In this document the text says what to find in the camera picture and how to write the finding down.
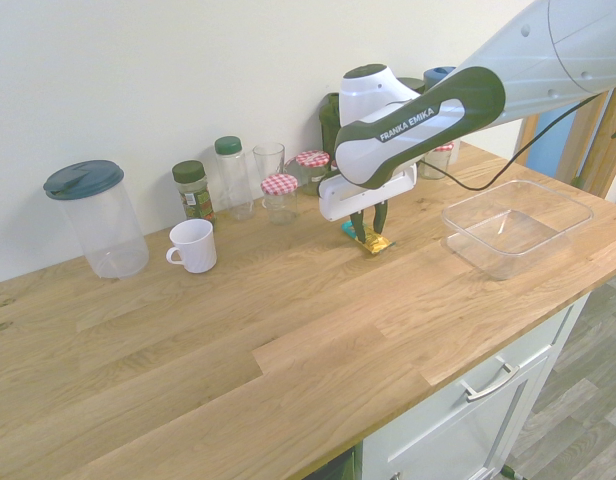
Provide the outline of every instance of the small object in gripper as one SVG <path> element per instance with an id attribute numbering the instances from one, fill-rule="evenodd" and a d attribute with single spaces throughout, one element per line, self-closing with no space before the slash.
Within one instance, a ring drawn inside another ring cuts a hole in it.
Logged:
<path id="1" fill-rule="evenodd" d="M 360 245 L 363 245 L 366 250 L 368 250 L 373 255 L 377 255 L 381 253 L 388 247 L 391 247 L 395 244 L 395 242 L 391 242 L 382 234 L 375 232 L 371 227 L 364 223 L 364 232 L 366 233 L 366 241 L 360 242 L 355 234 L 355 229 L 352 226 L 352 222 L 349 220 L 341 226 L 341 229 L 348 235 L 350 238 L 354 239 Z"/>

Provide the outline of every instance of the mug handle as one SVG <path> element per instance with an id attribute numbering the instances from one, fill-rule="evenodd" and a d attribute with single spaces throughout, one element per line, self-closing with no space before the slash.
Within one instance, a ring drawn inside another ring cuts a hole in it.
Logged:
<path id="1" fill-rule="evenodd" d="M 182 260 L 172 259 L 172 256 L 175 254 L 175 252 L 179 252 L 179 257 L 181 257 L 181 250 L 179 250 L 177 247 L 172 247 L 168 250 L 168 252 L 166 252 L 166 260 L 168 260 L 168 262 L 172 263 L 173 265 L 183 265 L 184 262 Z"/>

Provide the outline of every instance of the drawer handle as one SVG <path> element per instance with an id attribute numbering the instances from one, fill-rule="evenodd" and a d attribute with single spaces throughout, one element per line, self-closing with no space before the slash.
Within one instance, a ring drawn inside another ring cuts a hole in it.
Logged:
<path id="1" fill-rule="evenodd" d="M 487 397 L 491 393 L 496 392 L 501 387 L 506 385 L 509 381 L 511 381 L 515 377 L 515 375 L 517 375 L 517 372 L 519 372 L 520 368 L 521 367 L 519 367 L 519 365 L 517 365 L 516 367 L 512 367 L 508 363 L 504 363 L 504 370 L 506 370 L 508 374 L 505 375 L 498 382 L 495 382 L 489 387 L 484 388 L 481 392 L 476 392 L 470 387 L 470 385 L 464 384 L 466 387 L 466 393 L 468 393 L 468 397 L 466 398 L 466 400 L 468 401 L 468 403 L 474 402 L 475 400 Z"/>

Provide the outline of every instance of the floor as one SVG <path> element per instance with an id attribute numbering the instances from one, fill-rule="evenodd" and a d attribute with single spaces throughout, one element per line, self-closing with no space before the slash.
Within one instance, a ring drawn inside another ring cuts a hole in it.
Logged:
<path id="1" fill-rule="evenodd" d="M 507 464 L 529 480 L 616 480 L 616 277 L 588 299 Z"/>

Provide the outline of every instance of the red gingham lid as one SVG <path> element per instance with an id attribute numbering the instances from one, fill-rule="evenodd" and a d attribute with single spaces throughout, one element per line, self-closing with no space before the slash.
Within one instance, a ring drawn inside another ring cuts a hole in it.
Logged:
<path id="1" fill-rule="evenodd" d="M 454 146 L 455 146 L 455 144 L 453 142 L 450 142 L 450 143 L 447 143 L 445 145 L 442 145 L 440 147 L 435 148 L 433 151 L 435 151 L 435 152 L 448 152 L 448 151 L 452 150 Z"/>
<path id="2" fill-rule="evenodd" d="M 299 183 L 292 175 L 275 173 L 261 182 L 261 189 L 266 195 L 285 195 L 297 190 Z"/>
<path id="3" fill-rule="evenodd" d="M 321 150 L 309 150 L 302 152 L 296 157 L 297 163 L 302 167 L 315 168 L 323 167 L 330 160 L 330 155 Z"/>

